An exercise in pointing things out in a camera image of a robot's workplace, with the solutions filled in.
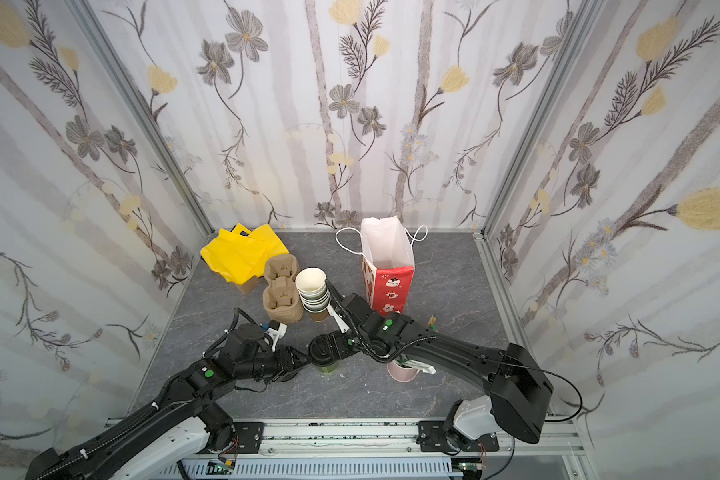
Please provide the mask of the black plastic cup lid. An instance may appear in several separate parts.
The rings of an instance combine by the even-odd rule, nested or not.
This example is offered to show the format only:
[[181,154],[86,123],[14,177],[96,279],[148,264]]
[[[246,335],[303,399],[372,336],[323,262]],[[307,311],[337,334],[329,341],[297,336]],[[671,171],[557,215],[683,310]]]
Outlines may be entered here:
[[326,336],[330,334],[322,334],[315,337],[308,345],[308,354],[311,357],[312,363],[316,359],[333,358],[340,360],[341,357],[329,357],[326,350]]

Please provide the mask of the green paper coffee cup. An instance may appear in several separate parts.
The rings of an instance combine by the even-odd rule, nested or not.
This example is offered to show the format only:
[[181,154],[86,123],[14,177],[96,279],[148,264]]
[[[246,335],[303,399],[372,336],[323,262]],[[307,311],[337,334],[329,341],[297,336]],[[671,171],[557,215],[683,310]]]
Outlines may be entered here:
[[334,372],[339,365],[339,361],[333,358],[316,359],[313,363],[321,374],[330,374]]

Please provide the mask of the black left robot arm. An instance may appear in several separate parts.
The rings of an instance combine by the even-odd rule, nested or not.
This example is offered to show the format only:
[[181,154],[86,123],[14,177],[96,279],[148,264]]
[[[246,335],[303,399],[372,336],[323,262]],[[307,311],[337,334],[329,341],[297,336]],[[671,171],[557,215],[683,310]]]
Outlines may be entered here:
[[200,434],[199,451],[225,453],[240,447],[233,418],[217,403],[240,380],[266,385],[288,381],[311,363],[289,345],[276,347],[257,324],[228,329],[202,357],[172,375],[148,404],[90,440],[59,453],[36,456],[27,479],[108,479],[127,462],[184,424]]

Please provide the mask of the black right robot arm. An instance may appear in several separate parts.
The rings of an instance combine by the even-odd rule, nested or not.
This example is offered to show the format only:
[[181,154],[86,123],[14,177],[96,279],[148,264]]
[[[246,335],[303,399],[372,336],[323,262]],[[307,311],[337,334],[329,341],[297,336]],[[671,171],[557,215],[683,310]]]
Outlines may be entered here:
[[408,359],[430,365],[481,388],[501,430],[528,444],[540,441],[554,387],[524,347],[457,340],[398,312],[383,316],[358,295],[340,294],[330,281],[325,286],[330,306],[348,330],[320,335],[310,343],[314,365],[358,353],[383,364]]

